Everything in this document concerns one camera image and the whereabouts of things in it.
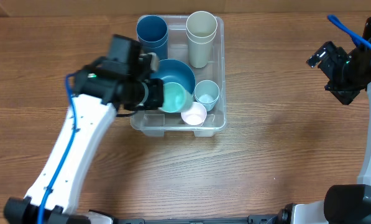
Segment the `light blue small cup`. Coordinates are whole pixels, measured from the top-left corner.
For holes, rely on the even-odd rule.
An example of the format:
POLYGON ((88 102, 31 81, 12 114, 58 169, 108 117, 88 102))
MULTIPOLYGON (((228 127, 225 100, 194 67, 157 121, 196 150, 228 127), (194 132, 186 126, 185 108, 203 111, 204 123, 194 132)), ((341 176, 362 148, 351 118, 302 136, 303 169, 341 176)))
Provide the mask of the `light blue small cup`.
POLYGON ((218 100, 210 98, 209 95, 203 95, 202 98, 196 99, 196 101, 201 103, 206 108, 206 111, 211 111, 218 100))

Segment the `mint green small cup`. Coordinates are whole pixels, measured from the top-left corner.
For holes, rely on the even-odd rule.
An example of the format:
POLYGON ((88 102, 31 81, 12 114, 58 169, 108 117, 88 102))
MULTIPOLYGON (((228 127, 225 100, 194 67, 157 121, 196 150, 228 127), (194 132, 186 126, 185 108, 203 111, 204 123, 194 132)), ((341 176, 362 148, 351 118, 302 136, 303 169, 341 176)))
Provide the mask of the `mint green small cup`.
POLYGON ((163 85, 163 105, 160 111, 182 113, 192 107, 192 95, 179 83, 168 82, 163 85))

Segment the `pink small cup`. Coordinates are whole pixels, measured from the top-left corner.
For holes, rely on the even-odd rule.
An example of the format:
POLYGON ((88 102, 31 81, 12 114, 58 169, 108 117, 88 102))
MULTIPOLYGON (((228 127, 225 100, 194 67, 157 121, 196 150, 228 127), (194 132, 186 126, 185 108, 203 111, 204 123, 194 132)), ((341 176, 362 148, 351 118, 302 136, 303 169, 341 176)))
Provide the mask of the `pink small cup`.
POLYGON ((193 102, 191 108, 185 112, 181 112, 182 120, 192 126, 201 126, 207 117, 206 108, 198 102, 193 102))

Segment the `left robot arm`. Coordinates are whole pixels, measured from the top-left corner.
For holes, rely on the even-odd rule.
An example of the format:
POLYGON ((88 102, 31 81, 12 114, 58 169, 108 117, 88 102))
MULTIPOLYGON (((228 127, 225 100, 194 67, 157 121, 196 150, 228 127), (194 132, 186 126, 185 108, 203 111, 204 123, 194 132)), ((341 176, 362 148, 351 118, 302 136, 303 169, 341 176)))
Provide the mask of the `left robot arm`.
POLYGON ((158 63, 125 65, 102 60, 85 65, 65 83, 69 108, 50 157, 23 199, 4 207, 9 223, 117 223, 117 218, 90 210, 76 212, 82 186, 96 150, 120 106, 131 116, 163 104, 163 82, 151 78, 158 63))

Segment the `dark blue tall cup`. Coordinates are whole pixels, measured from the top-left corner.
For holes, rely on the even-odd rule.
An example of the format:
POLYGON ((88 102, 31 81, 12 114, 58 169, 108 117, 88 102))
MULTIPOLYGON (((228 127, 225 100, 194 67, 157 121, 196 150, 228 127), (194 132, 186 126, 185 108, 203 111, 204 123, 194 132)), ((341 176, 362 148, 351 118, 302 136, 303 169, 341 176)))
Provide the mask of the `dark blue tall cup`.
POLYGON ((160 16, 145 16, 136 27, 138 40, 146 47, 156 48, 168 39, 168 26, 160 16))
POLYGON ((144 53, 155 53, 160 60, 168 58, 168 40, 162 44, 158 44, 156 47, 149 47, 146 42, 142 42, 140 39, 139 42, 142 43, 142 50, 144 53))

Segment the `dark blue bowl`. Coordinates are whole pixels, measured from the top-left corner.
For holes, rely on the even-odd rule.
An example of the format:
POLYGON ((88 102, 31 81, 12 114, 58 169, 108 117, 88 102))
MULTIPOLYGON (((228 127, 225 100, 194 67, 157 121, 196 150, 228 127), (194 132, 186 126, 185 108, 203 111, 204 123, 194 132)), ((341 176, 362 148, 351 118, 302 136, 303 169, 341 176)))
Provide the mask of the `dark blue bowl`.
POLYGON ((196 78, 192 69, 185 63, 175 59, 164 59, 160 61, 157 72, 151 74, 151 78, 159 78, 164 83, 179 83, 191 95, 194 93, 196 78))

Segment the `cream tall cup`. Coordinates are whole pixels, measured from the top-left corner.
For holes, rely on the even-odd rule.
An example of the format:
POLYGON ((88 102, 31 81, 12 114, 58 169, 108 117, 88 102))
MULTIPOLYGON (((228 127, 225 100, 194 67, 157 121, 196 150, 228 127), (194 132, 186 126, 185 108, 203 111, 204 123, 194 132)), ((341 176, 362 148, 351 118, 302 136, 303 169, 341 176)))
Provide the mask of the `cream tall cup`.
POLYGON ((216 35, 208 42, 198 43, 191 39, 191 34, 187 33, 188 38, 188 58, 189 63, 194 68, 203 68, 207 65, 210 58, 213 42, 216 35))
POLYGON ((199 44, 213 40, 217 28, 216 18, 206 11, 194 12, 186 20, 186 32, 189 39, 199 44))

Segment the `grey small cup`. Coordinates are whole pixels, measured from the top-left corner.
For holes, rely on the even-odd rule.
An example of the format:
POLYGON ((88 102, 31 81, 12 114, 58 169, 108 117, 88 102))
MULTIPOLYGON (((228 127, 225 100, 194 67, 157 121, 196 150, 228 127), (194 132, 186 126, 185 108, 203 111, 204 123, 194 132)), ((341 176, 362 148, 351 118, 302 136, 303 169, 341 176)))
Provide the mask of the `grey small cup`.
POLYGON ((200 81, 195 86, 195 99, 202 104, 213 104, 219 98, 219 86, 211 80, 200 81))

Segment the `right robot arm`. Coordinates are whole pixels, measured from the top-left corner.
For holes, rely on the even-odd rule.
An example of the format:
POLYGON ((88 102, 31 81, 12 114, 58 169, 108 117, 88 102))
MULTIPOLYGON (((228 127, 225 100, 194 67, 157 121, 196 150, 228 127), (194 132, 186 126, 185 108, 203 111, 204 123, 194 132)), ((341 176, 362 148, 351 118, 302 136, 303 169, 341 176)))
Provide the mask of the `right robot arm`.
POLYGON ((333 185, 323 201, 310 204, 290 203, 269 223, 371 223, 371 17, 364 34, 357 35, 336 16, 328 20, 350 36, 355 49, 349 53, 325 42, 308 60, 310 67, 318 67, 327 76, 324 87, 343 105, 349 105, 365 90, 369 95, 369 129, 364 163, 354 185, 333 185))

